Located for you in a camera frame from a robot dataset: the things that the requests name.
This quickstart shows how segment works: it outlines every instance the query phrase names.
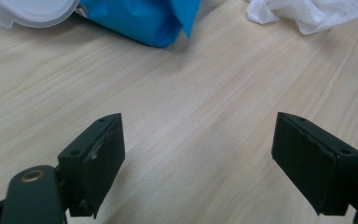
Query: blue wrapper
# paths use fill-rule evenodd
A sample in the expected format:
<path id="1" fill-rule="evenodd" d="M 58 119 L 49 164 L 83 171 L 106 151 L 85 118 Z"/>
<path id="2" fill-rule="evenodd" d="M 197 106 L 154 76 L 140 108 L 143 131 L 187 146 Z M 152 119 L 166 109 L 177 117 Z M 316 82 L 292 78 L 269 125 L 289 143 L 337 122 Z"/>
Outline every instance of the blue wrapper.
<path id="1" fill-rule="evenodd" d="M 166 47 L 183 28 L 188 37 L 200 0 L 81 0 L 77 12 L 146 45 Z"/>

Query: wet wipes package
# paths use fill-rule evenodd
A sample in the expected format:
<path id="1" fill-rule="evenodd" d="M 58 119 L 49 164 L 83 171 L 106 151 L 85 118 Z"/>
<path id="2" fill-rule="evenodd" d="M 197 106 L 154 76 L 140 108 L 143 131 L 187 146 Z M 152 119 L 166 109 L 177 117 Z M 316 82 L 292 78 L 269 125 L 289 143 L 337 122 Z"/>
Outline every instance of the wet wipes package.
<path id="1" fill-rule="evenodd" d="M 109 29 L 153 47 L 173 43 L 183 29 L 190 37 L 200 0 L 0 0 L 0 24 L 43 28 L 74 10 Z"/>

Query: blue package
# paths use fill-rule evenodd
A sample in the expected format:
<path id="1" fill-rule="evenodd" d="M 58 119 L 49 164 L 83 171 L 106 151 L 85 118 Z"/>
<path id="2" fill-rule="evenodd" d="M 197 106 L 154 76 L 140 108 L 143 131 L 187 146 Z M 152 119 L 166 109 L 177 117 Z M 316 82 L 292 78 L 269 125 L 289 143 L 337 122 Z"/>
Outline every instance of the blue package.
<path id="1" fill-rule="evenodd" d="M 146 45 L 170 45 L 183 28 L 188 37 L 200 0 L 81 0 L 86 18 Z"/>

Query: white plastic lid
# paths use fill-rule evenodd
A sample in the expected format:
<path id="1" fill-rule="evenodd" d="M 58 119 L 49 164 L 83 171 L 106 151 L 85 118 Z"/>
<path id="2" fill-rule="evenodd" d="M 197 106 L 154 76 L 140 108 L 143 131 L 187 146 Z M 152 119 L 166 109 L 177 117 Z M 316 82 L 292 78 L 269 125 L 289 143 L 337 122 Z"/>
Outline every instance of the white plastic lid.
<path id="1" fill-rule="evenodd" d="M 79 0 L 0 0 L 0 24 L 49 27 L 68 18 L 78 4 Z"/>

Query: wooden table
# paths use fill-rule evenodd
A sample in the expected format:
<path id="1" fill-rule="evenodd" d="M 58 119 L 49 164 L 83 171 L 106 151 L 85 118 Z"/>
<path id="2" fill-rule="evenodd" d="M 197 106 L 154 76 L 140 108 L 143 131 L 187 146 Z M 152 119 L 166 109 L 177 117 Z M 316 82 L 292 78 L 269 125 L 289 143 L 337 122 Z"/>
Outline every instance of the wooden table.
<path id="1" fill-rule="evenodd" d="M 271 158 L 278 111 L 358 149 L 358 20 L 316 35 L 203 1 L 190 40 L 146 47 L 78 16 L 0 27 L 0 200 L 16 173 L 58 164 L 94 120 L 122 113 L 127 157 L 96 220 L 351 223 L 317 217 Z"/>

